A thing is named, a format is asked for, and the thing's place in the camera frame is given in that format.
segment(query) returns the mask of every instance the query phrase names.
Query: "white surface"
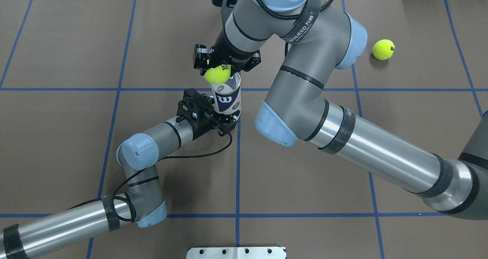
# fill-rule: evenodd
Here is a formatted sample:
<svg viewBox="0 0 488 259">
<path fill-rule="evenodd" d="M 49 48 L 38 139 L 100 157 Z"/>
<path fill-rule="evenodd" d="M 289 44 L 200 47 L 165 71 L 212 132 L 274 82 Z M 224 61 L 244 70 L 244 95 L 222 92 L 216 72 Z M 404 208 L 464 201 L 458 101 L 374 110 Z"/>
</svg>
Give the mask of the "white surface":
<svg viewBox="0 0 488 259">
<path fill-rule="evenodd" d="M 192 248 L 186 259 L 286 259 L 285 247 L 223 247 L 223 248 Z"/>
</svg>

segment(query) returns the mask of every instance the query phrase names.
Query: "yellow tennis ball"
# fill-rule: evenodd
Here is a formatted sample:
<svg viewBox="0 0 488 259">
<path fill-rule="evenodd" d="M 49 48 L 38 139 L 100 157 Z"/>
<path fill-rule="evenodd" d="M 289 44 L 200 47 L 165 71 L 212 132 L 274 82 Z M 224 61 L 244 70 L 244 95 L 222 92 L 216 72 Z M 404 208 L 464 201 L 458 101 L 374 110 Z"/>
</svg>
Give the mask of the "yellow tennis ball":
<svg viewBox="0 0 488 259">
<path fill-rule="evenodd" d="M 222 64 L 216 68 L 210 68 L 205 72 L 204 78 L 211 84 L 223 84 L 230 77 L 230 65 Z"/>
<path fill-rule="evenodd" d="M 395 53 L 395 45 L 391 40 L 388 39 L 383 39 L 373 46 L 373 55 L 376 57 L 376 59 L 379 60 L 386 60 Z"/>
</svg>

